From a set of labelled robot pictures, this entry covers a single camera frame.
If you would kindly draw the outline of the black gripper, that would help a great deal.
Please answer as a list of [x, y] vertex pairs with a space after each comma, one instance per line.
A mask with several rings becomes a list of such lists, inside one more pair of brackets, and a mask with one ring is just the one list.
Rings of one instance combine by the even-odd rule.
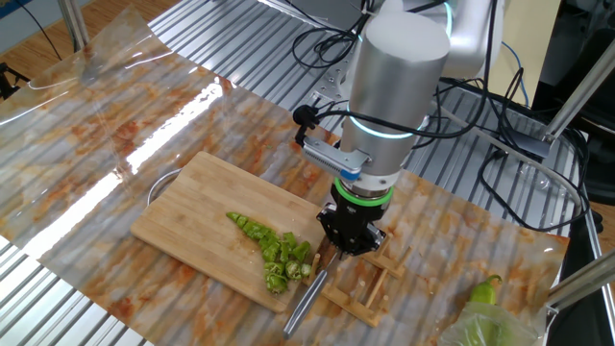
[[375, 223], [382, 219], [389, 206], [384, 202], [375, 206], [363, 206], [347, 199], [336, 204], [326, 204], [316, 216], [325, 234], [342, 254], [360, 256], [376, 252], [386, 239], [386, 233]]

